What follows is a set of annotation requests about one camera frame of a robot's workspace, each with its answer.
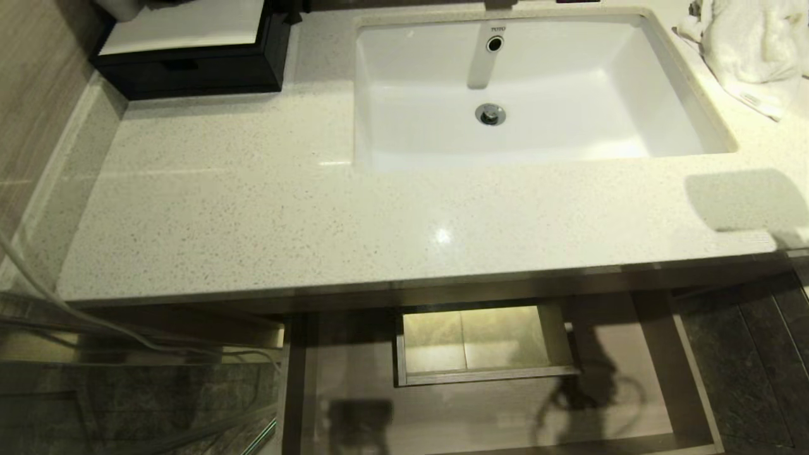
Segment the countertop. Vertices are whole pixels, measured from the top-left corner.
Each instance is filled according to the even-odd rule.
[[[129,105],[63,264],[67,300],[266,291],[803,248],[809,80],[780,123],[727,95],[673,32],[736,152],[373,172],[354,163],[362,25],[651,9],[688,0],[316,12],[283,92]]]

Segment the sink basin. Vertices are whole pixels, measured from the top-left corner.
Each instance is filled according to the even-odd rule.
[[[663,33],[641,15],[362,28],[355,159],[387,171],[731,151]]]

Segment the tissue box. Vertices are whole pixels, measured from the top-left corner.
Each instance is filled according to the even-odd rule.
[[[91,58],[129,100],[280,91],[290,26],[269,0],[147,7]]]

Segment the white towel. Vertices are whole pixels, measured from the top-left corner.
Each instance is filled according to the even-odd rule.
[[[722,87],[780,121],[809,76],[809,0],[695,0],[677,27]]]

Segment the white cable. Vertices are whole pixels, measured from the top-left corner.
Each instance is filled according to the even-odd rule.
[[[246,350],[246,351],[233,351],[233,352],[217,352],[217,351],[209,351],[206,349],[200,349],[196,347],[176,347],[176,346],[163,346],[156,344],[154,342],[149,341],[143,335],[140,335],[132,330],[129,330],[121,325],[115,324],[110,321],[106,321],[101,319],[100,317],[95,317],[91,314],[85,313],[81,310],[77,310],[76,308],[71,307],[67,304],[61,297],[57,296],[54,292],[50,291],[42,282],[37,279],[31,270],[28,268],[28,265],[25,261],[17,254],[17,252],[11,247],[11,243],[8,241],[6,236],[0,232],[0,247],[2,247],[3,251],[6,253],[11,262],[17,267],[20,274],[25,277],[25,279],[34,287],[40,294],[45,297],[45,301],[53,304],[60,310],[68,313],[74,317],[82,319],[84,321],[90,322],[91,324],[101,325],[108,329],[114,330],[121,334],[124,334],[130,338],[133,338],[135,341],[141,343],[143,346],[148,347],[154,351],[160,352],[196,352],[199,354],[207,354],[207,355],[232,355],[235,357],[239,357],[240,355],[248,355],[248,354],[256,354],[260,355],[267,360],[275,367],[275,370],[278,374],[282,374],[281,369],[275,363],[272,357],[269,354],[263,351],[258,350]]]

